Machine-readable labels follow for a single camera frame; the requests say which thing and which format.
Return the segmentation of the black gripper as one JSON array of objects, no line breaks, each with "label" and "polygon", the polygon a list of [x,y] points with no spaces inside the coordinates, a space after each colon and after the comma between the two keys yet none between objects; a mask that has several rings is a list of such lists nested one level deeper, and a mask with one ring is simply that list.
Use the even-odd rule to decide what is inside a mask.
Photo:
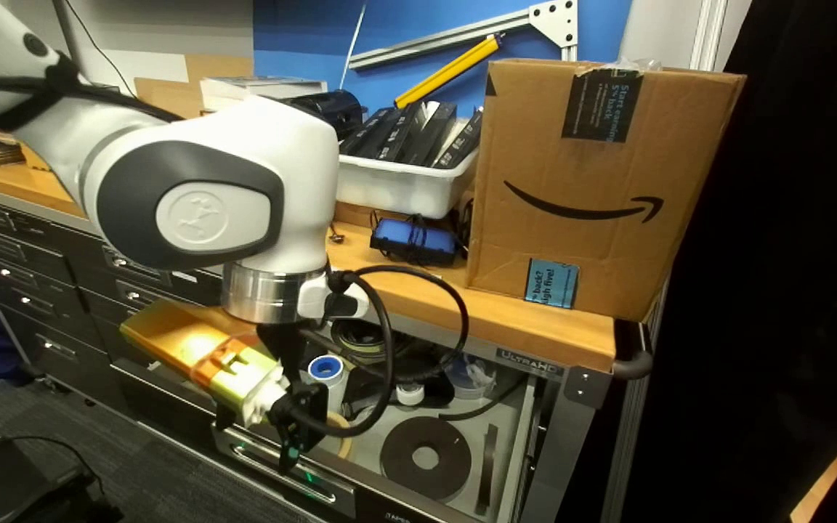
[{"label": "black gripper", "polygon": [[301,333],[301,321],[259,324],[255,333],[284,378],[284,395],[267,408],[267,420],[278,435],[278,467],[291,469],[325,435],[338,435],[338,454],[349,456],[351,438],[344,435],[344,420],[328,419],[328,385],[301,374],[316,353]]}]

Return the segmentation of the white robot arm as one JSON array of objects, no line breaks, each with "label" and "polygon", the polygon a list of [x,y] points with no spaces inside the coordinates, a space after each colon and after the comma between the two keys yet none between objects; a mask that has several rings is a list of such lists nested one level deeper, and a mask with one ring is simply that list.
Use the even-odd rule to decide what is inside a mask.
[{"label": "white robot arm", "polygon": [[362,291],[328,269],[338,131],[251,95],[195,118],[97,87],[0,2],[0,131],[30,144],[97,231],[139,266],[220,266],[220,305],[293,337]]}]

